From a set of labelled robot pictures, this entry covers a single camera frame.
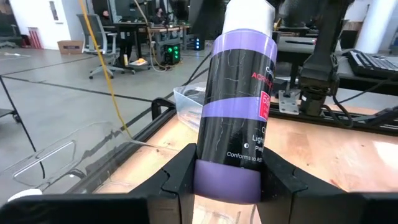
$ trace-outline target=spray bottle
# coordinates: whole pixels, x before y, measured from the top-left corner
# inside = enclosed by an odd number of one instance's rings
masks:
[[[195,194],[229,203],[261,199],[262,152],[277,55],[275,9],[231,0],[213,44],[198,136]]]

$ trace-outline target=purple band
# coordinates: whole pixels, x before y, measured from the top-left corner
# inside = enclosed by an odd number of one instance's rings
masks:
[[[201,112],[202,118],[244,118],[267,121],[259,116],[259,97],[237,97],[217,100],[206,104]]]
[[[195,194],[227,203],[258,203],[261,174],[258,171],[197,160],[193,175]]]
[[[214,41],[213,55],[225,50],[245,49],[262,53],[276,64],[277,46],[272,38],[251,29],[239,29],[221,34]]]

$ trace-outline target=yellow cable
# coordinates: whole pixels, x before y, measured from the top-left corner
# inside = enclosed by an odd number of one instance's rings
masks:
[[[130,138],[132,138],[132,136],[131,136],[131,134],[130,134],[130,132],[129,132],[124,120],[123,120],[123,118],[122,118],[122,116],[120,115],[118,103],[116,102],[116,99],[114,97],[114,91],[113,91],[111,79],[109,78],[108,72],[106,71],[106,65],[105,65],[104,58],[102,56],[102,52],[100,51],[100,48],[98,47],[98,44],[97,44],[97,41],[95,39],[93,30],[91,29],[91,25],[90,25],[90,22],[89,22],[88,17],[87,17],[87,12],[86,12],[86,9],[85,9],[85,5],[83,4],[83,0],[79,0],[79,3],[80,3],[81,10],[83,11],[83,15],[84,15],[84,18],[85,18],[85,21],[86,21],[86,25],[87,25],[88,31],[90,32],[90,36],[93,39],[94,47],[95,47],[95,50],[97,51],[99,60],[101,62],[102,69],[104,70],[106,83],[108,84],[109,91],[111,92],[114,108],[116,110],[116,113],[118,114],[118,118],[120,119],[120,122],[122,122],[122,124],[123,124],[124,129],[126,130],[128,135],[130,136]]]

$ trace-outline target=chair wheel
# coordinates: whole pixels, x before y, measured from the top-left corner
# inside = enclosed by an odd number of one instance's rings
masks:
[[[19,117],[18,114],[12,115],[12,118],[14,118],[14,121],[17,122],[17,123],[21,123],[21,122],[22,122],[22,121],[21,121],[21,118]]]

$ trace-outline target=computer tower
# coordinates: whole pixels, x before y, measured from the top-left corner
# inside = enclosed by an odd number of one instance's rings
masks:
[[[175,65],[180,62],[180,44],[164,45],[164,63]]]
[[[203,39],[196,37],[194,44],[195,44],[193,47],[194,50],[204,50],[205,49],[205,40],[203,40]]]

